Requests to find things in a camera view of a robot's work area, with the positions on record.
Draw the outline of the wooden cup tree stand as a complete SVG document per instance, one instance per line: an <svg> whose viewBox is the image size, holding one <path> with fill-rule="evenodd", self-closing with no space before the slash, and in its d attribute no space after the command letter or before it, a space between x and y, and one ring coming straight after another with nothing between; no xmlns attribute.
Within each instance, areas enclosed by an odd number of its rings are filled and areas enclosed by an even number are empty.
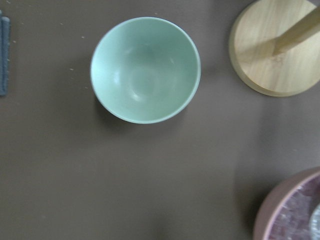
<svg viewBox="0 0 320 240"><path fill-rule="evenodd" d="M273 97L320 81L320 8L309 0L257 0L235 20L229 56L240 79Z"/></svg>

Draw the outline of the pink bowl of ice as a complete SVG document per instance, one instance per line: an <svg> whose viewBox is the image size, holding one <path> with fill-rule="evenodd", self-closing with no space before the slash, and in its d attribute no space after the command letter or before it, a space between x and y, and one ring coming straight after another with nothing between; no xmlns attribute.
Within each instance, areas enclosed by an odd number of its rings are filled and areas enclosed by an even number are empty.
<svg viewBox="0 0 320 240"><path fill-rule="evenodd" d="M254 240L311 240L320 208L320 168L303 170L278 184L258 210Z"/></svg>

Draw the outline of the mint green bowl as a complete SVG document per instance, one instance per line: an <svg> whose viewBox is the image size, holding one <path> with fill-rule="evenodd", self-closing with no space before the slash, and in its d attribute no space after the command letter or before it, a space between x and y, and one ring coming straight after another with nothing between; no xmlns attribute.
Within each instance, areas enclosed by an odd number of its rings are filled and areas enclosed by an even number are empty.
<svg viewBox="0 0 320 240"><path fill-rule="evenodd" d="M90 80L99 103L135 124L166 121L191 102L201 60L191 37L158 17L137 17L110 29L95 47Z"/></svg>

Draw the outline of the grey folded cloth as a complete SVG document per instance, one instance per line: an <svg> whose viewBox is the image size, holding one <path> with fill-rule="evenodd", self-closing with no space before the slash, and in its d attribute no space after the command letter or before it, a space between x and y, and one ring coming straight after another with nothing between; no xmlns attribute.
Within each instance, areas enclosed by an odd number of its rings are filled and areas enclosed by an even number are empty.
<svg viewBox="0 0 320 240"><path fill-rule="evenodd" d="M0 96L8 93L11 21L0 11Z"/></svg>

